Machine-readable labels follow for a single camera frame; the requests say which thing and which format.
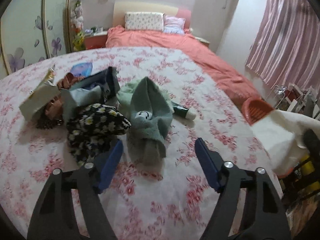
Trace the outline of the blue tissue packet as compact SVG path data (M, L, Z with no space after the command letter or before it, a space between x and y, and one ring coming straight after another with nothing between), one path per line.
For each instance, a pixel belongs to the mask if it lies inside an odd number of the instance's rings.
M70 73L75 77L88 77L91 75L93 69L93 64L91 62L83 62L74 65Z

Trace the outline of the pink curtain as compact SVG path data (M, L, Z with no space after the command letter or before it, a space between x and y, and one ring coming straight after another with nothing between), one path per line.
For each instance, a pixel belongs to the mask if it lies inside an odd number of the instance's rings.
M267 0L245 63L265 85L319 93L319 19L307 0Z

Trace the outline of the floral white pillow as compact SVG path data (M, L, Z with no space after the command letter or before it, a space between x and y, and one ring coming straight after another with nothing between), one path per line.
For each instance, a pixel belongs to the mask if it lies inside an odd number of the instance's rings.
M163 31L164 13L162 12L126 12L125 13L126 30L153 30Z

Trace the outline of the beige paper box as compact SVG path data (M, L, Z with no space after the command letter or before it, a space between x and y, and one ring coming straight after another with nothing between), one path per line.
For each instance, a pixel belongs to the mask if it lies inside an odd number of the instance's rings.
M45 77L20 105L20 111L26 121L31 121L40 109L60 94L54 79L55 65L49 67Z

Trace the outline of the black floral fabric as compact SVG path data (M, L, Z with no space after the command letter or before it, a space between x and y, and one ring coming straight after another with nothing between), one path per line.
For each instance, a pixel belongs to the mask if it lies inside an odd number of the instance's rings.
M131 122L116 107L95 103L80 110L67 123L70 153L79 166L111 149Z

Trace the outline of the orange plastic laundry basket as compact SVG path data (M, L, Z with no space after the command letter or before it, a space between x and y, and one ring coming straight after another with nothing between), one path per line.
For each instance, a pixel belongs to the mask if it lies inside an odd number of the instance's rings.
M250 126L270 114L273 110L274 108L269 103L258 98L247 99L241 108L244 119Z

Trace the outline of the cluttered shelf rack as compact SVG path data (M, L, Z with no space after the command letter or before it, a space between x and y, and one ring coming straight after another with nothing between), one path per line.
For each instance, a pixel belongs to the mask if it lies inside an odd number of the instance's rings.
M319 98L312 87L302 91L296 84L290 83L287 91L287 112L300 113L319 120Z

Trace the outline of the green white bottle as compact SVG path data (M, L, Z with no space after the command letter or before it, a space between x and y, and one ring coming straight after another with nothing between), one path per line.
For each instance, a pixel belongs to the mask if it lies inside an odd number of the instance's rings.
M178 103L171 102L174 109L174 113L182 118L193 121L196 118L196 114L189 108L179 105Z

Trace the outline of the glass sliding wardrobe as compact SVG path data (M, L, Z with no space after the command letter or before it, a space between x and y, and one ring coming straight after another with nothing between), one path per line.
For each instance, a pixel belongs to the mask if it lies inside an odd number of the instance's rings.
M69 0L8 0L1 10L1 68L12 74L70 52Z

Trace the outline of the green terry towel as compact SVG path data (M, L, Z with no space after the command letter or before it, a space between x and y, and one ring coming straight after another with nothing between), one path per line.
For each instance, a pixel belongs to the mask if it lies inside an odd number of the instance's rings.
M145 166L166 157L165 139L173 120L169 94L147 76L125 84L117 93L119 111L131 122L129 139Z

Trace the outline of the grey plastic bag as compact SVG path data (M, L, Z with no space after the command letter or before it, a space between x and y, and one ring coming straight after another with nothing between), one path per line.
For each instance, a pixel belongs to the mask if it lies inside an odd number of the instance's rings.
M69 122L75 111L94 103L104 104L112 100L120 90L117 69L108 67L75 83L70 89L61 90L63 120Z

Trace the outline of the yellow cushion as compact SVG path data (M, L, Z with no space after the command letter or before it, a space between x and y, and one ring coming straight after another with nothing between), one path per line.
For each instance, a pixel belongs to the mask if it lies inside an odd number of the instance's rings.
M310 157L310 155L308 155L308 154L304 155L304 157L300 160L300 162L302 163L303 161L306 161L309 157ZM305 163L303 166L300 167L300 172L301 172L302 176L307 176L314 171L315 171L315 168L314 168L311 161L308 161L307 163ZM308 185L305 188L306 193L308 193L308 194L313 193L313 191L316 191L318 189L319 189L319 182L318 181Z

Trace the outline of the striped pink pillow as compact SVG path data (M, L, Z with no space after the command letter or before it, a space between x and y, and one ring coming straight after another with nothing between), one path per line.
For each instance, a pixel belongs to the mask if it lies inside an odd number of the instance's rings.
M164 15L164 33L184 35L184 25L185 18Z

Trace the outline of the floral pink tablecloth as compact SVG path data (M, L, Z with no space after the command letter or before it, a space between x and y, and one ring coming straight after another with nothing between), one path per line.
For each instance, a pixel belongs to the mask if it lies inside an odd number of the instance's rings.
M194 151L202 138L211 150L239 168L263 167L277 191L271 161L244 117L216 82L180 50L107 48L82 51L31 64L1 80L1 206L19 232L28 231L36 201L55 168L76 168L67 129L40 130L26 122L20 105L50 67L56 79L83 62L93 72L116 67L121 86L148 77L176 103L195 109L192 122L174 118L164 139L166 156L129 131L120 137L121 161L101 203L119 239L199 239L216 207Z

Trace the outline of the right nightstand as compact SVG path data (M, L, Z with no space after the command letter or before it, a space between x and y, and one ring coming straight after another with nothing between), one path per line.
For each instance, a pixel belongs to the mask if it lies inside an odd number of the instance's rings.
M203 44L204 46L206 46L207 48L210 45L210 42L204 38L200 38L200 37L195 37L196 40L198 40L201 44Z

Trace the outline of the pink left nightstand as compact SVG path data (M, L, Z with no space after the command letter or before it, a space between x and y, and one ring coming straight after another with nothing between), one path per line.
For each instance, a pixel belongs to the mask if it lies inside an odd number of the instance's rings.
M84 40L86 50L105 48L107 41L107 31L86 36Z

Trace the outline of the white cloth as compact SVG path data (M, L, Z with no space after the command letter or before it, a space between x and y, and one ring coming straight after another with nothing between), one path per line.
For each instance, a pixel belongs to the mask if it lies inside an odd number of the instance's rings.
M273 110L251 129L271 159L273 172L284 177L308 153L303 134L312 129L319 136L319 121L299 113Z

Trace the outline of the hanging plush toys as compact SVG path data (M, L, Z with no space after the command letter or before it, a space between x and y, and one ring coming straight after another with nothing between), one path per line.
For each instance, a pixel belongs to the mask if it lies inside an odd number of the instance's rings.
M84 46L83 0L74 0L70 9L70 38L73 51L81 51Z

